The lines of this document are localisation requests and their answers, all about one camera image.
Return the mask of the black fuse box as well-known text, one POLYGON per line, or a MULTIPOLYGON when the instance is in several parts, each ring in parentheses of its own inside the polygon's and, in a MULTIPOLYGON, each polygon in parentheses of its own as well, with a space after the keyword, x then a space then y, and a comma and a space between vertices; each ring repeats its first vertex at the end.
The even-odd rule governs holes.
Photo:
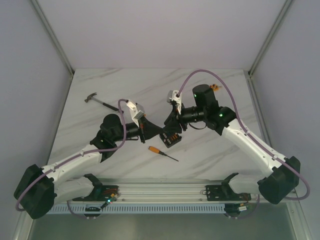
POLYGON ((171 148, 182 140, 178 133, 164 132, 159 134, 159 138, 167 148, 171 148))

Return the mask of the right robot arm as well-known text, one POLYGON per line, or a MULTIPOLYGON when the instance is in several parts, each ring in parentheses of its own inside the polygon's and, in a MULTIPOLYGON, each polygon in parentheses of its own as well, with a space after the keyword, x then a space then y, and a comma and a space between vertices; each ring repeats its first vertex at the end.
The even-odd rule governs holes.
POLYGON ((235 172, 225 178, 221 193, 226 199, 232 200, 239 194, 260 194, 271 204, 283 200, 299 184, 296 174, 300 171, 300 161, 272 149, 237 119, 232 109, 219 106, 209 85, 198 85, 192 93, 196 105, 184 107, 178 90, 169 91, 167 102, 172 105, 172 111, 164 122, 164 129, 180 134, 186 131, 189 123, 204 122, 209 129, 239 147, 259 167, 259 175, 235 172))

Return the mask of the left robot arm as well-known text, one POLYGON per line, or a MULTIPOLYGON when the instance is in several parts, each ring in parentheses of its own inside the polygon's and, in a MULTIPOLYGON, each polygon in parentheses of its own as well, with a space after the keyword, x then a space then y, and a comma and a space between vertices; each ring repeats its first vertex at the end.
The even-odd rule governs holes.
POLYGON ((76 175, 110 158, 129 138, 139 137, 142 142, 161 133, 163 128, 142 117, 137 123, 122 123, 123 117, 108 114, 93 140, 82 150, 58 162, 39 167, 29 166, 16 190, 15 208, 39 219, 53 206, 76 198, 97 201, 102 196, 102 183, 91 173, 80 178, 76 175))

